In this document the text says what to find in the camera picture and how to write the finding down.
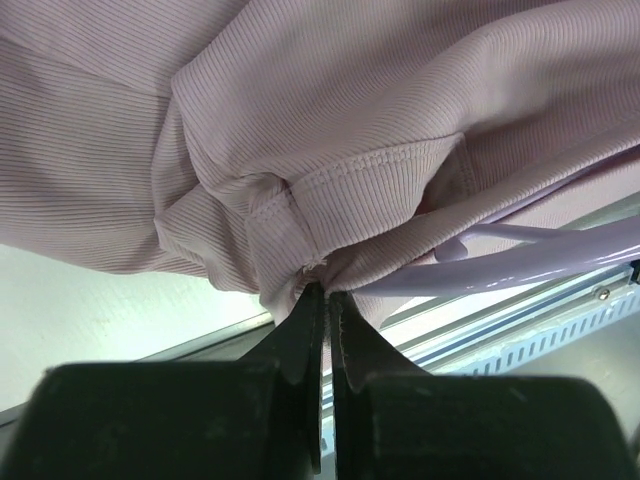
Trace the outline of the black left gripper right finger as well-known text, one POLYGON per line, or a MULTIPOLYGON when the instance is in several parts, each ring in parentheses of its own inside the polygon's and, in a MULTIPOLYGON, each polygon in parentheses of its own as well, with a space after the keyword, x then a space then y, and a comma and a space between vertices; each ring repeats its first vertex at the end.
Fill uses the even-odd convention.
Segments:
POLYGON ((635 479, 609 403, 568 377, 430 374, 328 300, 340 479, 635 479))

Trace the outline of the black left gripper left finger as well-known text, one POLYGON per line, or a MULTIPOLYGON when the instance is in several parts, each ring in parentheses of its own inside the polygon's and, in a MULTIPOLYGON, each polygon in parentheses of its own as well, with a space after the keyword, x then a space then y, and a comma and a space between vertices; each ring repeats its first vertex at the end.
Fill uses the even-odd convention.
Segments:
POLYGON ((87 363, 39 383, 14 479, 310 479, 321 469, 324 292, 234 361, 87 363))

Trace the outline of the lilac hanger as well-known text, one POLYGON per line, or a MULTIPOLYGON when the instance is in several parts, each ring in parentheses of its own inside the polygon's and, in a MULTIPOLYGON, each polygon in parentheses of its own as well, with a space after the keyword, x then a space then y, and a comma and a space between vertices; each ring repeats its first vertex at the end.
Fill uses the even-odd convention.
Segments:
POLYGON ((637 161, 634 146, 609 156, 476 223, 433 249, 434 261, 415 261, 355 290, 378 297, 449 296, 489 292, 621 265, 639 257, 637 216, 586 230, 504 224, 513 213, 567 186, 626 161, 637 161), (470 257, 467 240, 491 237, 521 242, 517 249, 470 257))

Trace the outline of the pink tank top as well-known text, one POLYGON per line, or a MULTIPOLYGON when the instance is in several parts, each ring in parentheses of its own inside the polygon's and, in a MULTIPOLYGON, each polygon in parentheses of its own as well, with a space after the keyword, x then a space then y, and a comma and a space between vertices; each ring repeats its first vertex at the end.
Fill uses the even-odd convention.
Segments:
POLYGON ((277 319, 639 188, 635 1, 5 1, 1 240, 277 319))

